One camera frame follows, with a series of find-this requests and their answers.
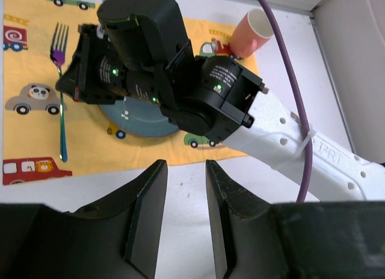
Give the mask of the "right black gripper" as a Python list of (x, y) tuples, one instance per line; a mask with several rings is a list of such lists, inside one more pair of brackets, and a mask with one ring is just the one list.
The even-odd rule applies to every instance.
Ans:
[(76, 102), (112, 105), (124, 97), (176, 106), (177, 80), (193, 58), (176, 0), (104, 0), (98, 24), (79, 41), (56, 89)]

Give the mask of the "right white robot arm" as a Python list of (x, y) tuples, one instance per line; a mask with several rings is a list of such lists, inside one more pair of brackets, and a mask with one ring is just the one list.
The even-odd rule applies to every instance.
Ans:
[(310, 127), (261, 78), (227, 56), (194, 55), (175, 0), (104, 0), (56, 89), (76, 102), (130, 97), (178, 129), (252, 156), (322, 201), (383, 200), (384, 167)]

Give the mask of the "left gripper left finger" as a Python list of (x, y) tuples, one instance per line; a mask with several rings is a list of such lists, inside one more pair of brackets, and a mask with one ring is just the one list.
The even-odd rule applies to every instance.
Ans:
[(158, 160), (75, 212), (1, 204), (1, 277), (154, 278), (167, 177)]

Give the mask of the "yellow car print cloth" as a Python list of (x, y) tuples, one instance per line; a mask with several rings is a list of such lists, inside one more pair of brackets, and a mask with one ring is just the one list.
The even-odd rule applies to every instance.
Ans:
[(158, 108), (137, 100), (96, 106), (60, 99), (50, 46), (57, 25), (69, 27), (66, 59), (78, 25), (96, 23), (83, 0), (4, 0), (3, 175), (5, 185), (240, 157), (241, 152), (178, 131)]

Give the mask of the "pink cup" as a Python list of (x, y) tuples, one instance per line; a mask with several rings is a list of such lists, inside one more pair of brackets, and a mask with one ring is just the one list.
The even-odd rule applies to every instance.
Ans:
[(274, 35), (266, 13), (258, 8), (250, 10), (235, 28), (229, 46), (232, 54), (246, 59), (252, 56)]

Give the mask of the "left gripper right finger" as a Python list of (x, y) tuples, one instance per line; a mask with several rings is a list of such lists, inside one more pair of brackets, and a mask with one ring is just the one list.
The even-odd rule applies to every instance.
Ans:
[(206, 161), (217, 278), (383, 278), (384, 203), (270, 204)]

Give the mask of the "dark teal plate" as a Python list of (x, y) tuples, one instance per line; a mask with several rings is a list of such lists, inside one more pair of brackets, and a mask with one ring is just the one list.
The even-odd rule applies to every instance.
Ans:
[(127, 135), (162, 138), (179, 131), (157, 106), (130, 97), (118, 100), (113, 105), (100, 105), (99, 109), (109, 121), (107, 134), (121, 140)]

